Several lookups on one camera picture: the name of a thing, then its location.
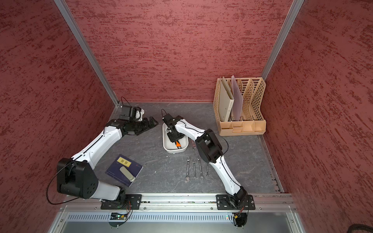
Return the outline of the white plastic storage box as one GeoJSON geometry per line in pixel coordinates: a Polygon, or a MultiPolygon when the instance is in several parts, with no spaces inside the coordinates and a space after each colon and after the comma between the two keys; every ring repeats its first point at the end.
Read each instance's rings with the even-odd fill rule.
{"type": "Polygon", "coordinates": [[[168,130],[168,127],[165,123],[162,125],[162,138],[163,138],[163,148],[167,153],[175,154],[175,153],[181,153],[187,150],[187,147],[189,145],[188,137],[183,136],[181,139],[171,142],[168,133],[170,130],[168,130]]]}

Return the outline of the long silver combination wrench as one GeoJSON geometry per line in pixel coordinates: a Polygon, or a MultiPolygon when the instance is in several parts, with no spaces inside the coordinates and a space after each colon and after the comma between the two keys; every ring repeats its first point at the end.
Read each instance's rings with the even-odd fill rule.
{"type": "Polygon", "coordinates": [[[190,181],[190,176],[189,176],[189,163],[190,163],[190,157],[187,159],[187,164],[186,164],[186,177],[185,177],[185,182],[190,181]]]}

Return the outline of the silver end wrench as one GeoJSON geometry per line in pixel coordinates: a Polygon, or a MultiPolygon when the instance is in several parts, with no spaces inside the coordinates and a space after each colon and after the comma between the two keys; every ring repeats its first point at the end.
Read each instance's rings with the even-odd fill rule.
{"type": "Polygon", "coordinates": [[[203,180],[205,177],[203,175],[203,170],[202,170],[202,162],[200,158],[197,158],[198,165],[199,165],[199,172],[200,172],[200,180],[203,180]]]}

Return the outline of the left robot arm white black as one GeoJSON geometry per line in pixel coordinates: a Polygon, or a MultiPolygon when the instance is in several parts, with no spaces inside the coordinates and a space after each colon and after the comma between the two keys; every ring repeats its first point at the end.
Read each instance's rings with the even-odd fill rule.
{"type": "Polygon", "coordinates": [[[123,136],[137,136],[158,124],[153,117],[145,117],[142,121],[110,120],[84,149],[72,158],[63,158],[58,162],[57,192],[81,199],[124,202],[124,190],[116,185],[100,182],[94,169],[104,154],[123,136]]]}

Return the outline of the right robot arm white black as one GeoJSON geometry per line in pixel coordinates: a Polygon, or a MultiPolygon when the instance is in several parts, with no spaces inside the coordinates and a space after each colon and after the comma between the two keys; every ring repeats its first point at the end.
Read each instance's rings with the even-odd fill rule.
{"type": "Polygon", "coordinates": [[[221,179],[230,205],[236,209],[242,206],[248,200],[248,193],[228,167],[222,152],[222,145],[217,139],[219,135],[211,129],[200,129],[181,116],[172,117],[166,114],[162,120],[169,130],[167,136],[171,142],[176,142],[185,136],[195,142],[202,160],[209,163],[221,179]]]}

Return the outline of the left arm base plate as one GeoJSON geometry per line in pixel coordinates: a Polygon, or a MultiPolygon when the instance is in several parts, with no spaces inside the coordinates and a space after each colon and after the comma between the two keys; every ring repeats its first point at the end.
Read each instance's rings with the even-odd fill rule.
{"type": "Polygon", "coordinates": [[[101,200],[101,210],[138,210],[141,204],[141,194],[125,194],[118,197],[117,200],[101,200]]]}

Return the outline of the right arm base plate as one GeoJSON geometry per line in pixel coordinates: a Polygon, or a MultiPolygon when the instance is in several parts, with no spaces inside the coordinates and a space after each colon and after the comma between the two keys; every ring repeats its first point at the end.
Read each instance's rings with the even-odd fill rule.
{"type": "Polygon", "coordinates": [[[254,198],[252,195],[244,195],[243,199],[236,200],[228,194],[216,195],[218,210],[255,210],[254,198]]]}

